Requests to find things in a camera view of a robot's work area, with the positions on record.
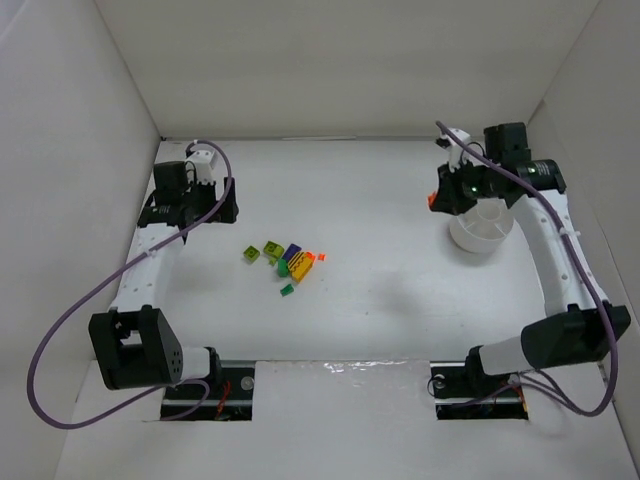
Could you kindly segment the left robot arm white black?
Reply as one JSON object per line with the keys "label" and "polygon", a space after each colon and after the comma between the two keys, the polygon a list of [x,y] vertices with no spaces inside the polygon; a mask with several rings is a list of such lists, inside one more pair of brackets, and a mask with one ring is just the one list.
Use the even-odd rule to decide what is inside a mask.
{"label": "left robot arm white black", "polygon": [[155,188],[134,234],[137,262],[122,275],[108,311],[93,315],[88,327],[110,390],[168,386],[189,379],[203,379],[211,386],[221,381],[215,349],[182,345],[161,309],[188,228],[232,224],[237,219],[234,178],[225,177],[223,195],[218,197],[211,173],[204,161],[164,162],[153,169]]}

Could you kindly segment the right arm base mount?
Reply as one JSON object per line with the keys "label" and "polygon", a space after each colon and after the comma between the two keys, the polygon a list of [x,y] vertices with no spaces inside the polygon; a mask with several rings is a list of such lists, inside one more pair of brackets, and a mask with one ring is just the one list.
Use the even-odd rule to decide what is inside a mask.
{"label": "right arm base mount", "polygon": [[463,362],[436,361],[430,363],[427,391],[438,420],[528,420],[518,382],[509,374],[473,380]]}

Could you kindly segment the yellow striped curved lego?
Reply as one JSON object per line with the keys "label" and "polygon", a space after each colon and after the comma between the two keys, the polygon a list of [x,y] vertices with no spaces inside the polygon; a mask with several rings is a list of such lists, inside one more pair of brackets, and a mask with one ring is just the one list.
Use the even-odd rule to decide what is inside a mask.
{"label": "yellow striped curved lego", "polygon": [[297,271],[308,270],[312,266],[312,259],[305,251],[299,251],[293,255],[288,262],[288,269],[291,274]]}

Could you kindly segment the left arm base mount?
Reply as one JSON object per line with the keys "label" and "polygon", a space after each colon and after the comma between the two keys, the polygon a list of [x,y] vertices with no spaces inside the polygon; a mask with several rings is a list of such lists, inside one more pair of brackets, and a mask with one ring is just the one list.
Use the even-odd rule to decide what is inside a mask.
{"label": "left arm base mount", "polygon": [[223,361],[222,379],[210,383],[205,400],[204,388],[195,384],[180,385],[165,390],[160,407],[160,418],[174,421],[251,421],[255,367],[253,361]]}

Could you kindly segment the yellow long lego brick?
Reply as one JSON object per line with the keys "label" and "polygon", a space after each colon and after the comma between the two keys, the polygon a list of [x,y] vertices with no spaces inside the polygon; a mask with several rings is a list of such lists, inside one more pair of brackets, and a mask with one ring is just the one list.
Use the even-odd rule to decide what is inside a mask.
{"label": "yellow long lego brick", "polygon": [[297,271],[297,272],[294,272],[293,274],[290,273],[290,275],[296,283],[301,283],[303,279],[306,277],[306,275],[310,272],[313,265],[314,265],[314,262],[308,270]]}

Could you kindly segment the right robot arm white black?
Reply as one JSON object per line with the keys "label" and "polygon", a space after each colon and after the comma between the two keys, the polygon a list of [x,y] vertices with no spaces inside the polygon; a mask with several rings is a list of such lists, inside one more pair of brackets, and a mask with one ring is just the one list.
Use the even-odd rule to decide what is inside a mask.
{"label": "right robot arm white black", "polygon": [[464,378],[472,391],[487,395],[512,374],[615,359],[631,317],[590,273],[558,164],[533,159],[522,123],[485,128],[482,152],[459,129],[441,127],[436,143],[449,159],[430,210],[462,216],[482,200],[501,200],[524,234],[545,302],[545,318],[518,336],[469,351]]}

